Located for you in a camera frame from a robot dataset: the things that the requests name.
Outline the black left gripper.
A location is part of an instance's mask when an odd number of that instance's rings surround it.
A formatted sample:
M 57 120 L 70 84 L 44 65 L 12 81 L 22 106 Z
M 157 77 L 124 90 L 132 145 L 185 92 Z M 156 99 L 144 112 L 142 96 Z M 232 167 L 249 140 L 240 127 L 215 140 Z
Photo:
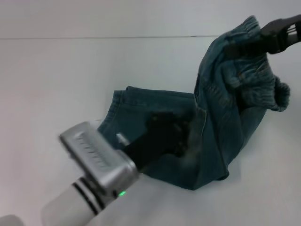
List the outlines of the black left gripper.
M 146 122 L 146 132 L 127 145 L 123 152 L 141 170 L 162 155 L 171 153 L 176 157 L 185 155 L 188 149 L 187 137 L 190 131 L 190 121 L 178 119 L 173 113 L 153 114 Z

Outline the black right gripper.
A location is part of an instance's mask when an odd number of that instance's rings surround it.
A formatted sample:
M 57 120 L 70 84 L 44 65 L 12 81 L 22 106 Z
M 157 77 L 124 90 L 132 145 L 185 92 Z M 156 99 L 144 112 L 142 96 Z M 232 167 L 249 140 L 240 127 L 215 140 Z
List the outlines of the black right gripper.
M 266 53 L 277 54 L 285 51 L 301 41 L 301 15 L 271 21 L 261 28 L 261 34 L 259 39 L 243 42 L 228 38 L 229 45 L 225 46 L 225 56 L 227 58 L 258 57 Z

